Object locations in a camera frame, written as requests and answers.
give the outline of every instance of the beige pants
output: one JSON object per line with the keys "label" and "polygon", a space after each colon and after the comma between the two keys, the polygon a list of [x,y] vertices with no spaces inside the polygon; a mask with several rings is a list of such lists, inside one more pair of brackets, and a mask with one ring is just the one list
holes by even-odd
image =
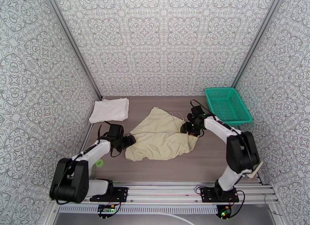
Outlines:
{"label": "beige pants", "polygon": [[126,159],[168,160],[193,151],[198,138],[180,133],[183,123],[183,120],[154,107],[130,132],[135,137],[136,143],[126,149]]}

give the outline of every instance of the ornate wall pattern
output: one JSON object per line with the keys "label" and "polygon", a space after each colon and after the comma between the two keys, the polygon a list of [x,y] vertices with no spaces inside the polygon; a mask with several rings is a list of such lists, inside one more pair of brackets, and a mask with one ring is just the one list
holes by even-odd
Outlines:
{"label": "ornate wall pattern", "polygon": [[231,85],[271,0],[57,2],[102,95],[203,95]]}
{"label": "ornate wall pattern", "polygon": [[265,183],[290,224],[310,224],[310,0],[284,0],[237,86]]}
{"label": "ornate wall pattern", "polygon": [[41,224],[96,95],[45,0],[0,4],[0,224]]}

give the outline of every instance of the green basket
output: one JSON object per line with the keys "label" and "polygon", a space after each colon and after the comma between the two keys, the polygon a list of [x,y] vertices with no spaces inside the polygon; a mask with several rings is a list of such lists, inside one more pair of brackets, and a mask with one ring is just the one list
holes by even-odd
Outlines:
{"label": "green basket", "polygon": [[231,126],[253,121],[236,89],[215,87],[205,89],[209,109],[220,120]]}

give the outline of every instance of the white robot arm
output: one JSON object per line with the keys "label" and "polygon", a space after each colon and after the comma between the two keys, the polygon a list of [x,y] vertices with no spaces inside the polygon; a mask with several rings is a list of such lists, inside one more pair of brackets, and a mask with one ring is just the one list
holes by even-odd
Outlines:
{"label": "white robot arm", "polygon": [[124,137],[121,125],[106,123],[110,125],[109,131],[100,136],[100,126],[98,139],[91,147],[72,158],[63,158],[58,162],[50,188],[50,197],[56,199],[57,203],[80,203],[86,197],[115,194],[111,180],[89,180],[91,168],[105,154],[110,153],[112,156],[113,149],[120,154],[136,140],[132,135]]}
{"label": "white robot arm", "polygon": [[208,114],[204,113],[201,104],[198,104],[199,106],[193,106],[191,103],[191,113],[187,116],[189,122],[182,125],[181,132],[200,136],[201,131],[210,130],[226,143],[227,167],[223,175],[216,180],[213,188],[216,195],[215,201],[225,202],[227,198],[235,194],[235,185],[242,176],[246,177],[247,174],[259,169],[260,159],[250,132],[242,132],[223,123],[209,111]]}
{"label": "white robot arm", "polygon": [[[229,128],[223,125],[223,122],[216,116],[209,116],[205,119],[205,129],[212,131],[223,142],[225,142],[225,144],[227,144],[227,139],[230,136],[237,136],[242,134],[240,130],[230,126],[228,127]],[[240,180],[240,178],[247,173],[252,173],[252,170],[246,168],[240,173],[236,173],[227,165],[223,175],[218,180],[219,185],[222,190],[229,191],[233,189],[234,185]]]}
{"label": "white robot arm", "polygon": [[[93,165],[104,155],[111,151],[111,144],[107,140],[97,140],[94,147],[88,148],[85,152],[81,154],[83,156],[78,157],[76,161],[87,161],[88,162],[88,175],[91,174],[91,169]],[[94,195],[104,195],[108,190],[109,182],[106,180],[89,180],[89,187],[86,197],[91,197]]]}

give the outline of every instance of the green sticker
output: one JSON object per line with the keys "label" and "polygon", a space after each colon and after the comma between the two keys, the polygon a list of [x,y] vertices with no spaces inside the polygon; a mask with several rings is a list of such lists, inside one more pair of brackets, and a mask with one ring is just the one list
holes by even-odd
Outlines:
{"label": "green sticker", "polygon": [[102,159],[99,159],[99,160],[96,162],[96,166],[97,166],[97,167],[101,167],[101,166],[103,166],[103,165],[104,165],[104,162],[103,162]]}

